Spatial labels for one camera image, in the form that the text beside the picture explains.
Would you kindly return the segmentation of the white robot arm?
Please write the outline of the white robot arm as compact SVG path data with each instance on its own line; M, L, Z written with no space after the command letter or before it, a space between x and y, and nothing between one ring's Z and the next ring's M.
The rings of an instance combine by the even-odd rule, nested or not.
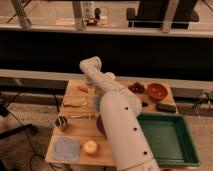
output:
M128 88L101 72L97 56L82 60L81 71L103 96L100 114L118 171L160 171L137 120L141 100Z

